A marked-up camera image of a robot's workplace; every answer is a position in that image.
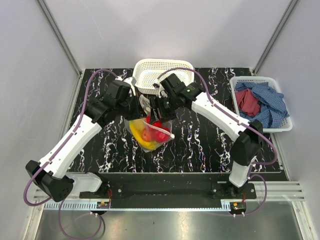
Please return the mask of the red fake tomato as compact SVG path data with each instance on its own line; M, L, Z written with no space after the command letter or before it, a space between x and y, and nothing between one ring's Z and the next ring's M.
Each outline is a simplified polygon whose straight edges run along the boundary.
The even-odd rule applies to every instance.
M155 130L153 138L157 143L164 143L170 139L170 136L162 131Z

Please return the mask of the polka dot zip top bag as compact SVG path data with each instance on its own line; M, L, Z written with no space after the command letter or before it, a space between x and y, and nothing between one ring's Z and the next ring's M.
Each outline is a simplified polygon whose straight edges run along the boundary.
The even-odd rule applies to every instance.
M175 135L172 133L172 120L160 116L152 97L141 94L138 100L145 116L125 120L124 124L141 149L148 153L174 140Z

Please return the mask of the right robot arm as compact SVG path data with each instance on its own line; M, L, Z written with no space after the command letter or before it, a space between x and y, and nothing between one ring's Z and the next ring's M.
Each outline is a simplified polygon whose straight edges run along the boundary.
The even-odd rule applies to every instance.
M205 82L185 84L174 73L163 80L154 80L158 96L153 101L153 110L161 120L172 118L178 108L187 108L211 121L233 141L230 150L232 170L227 185L228 195L239 198L245 192L252 164L262 148L262 124L235 114L209 94Z

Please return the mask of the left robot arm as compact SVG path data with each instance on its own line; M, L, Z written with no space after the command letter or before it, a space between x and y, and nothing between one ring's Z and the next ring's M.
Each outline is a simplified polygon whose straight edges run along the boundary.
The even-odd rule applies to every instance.
M28 186L35 184L50 200L61 202L71 193L92 193L103 198L107 180L98 173L69 173L68 168L85 145L116 117L135 120L145 113L136 94L136 79L115 79L102 97L85 101L80 115L58 144L39 161L30 160L25 169Z

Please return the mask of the red fake apple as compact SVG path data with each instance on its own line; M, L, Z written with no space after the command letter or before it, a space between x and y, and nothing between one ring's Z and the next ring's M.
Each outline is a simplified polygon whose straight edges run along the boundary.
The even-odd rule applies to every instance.
M146 123L148 124L148 129L151 130L152 128L150 127L150 125L157 127L157 128L161 128L162 127L162 123L160 121L155 121L154 123L151 123L151 117L148 115L146 117Z

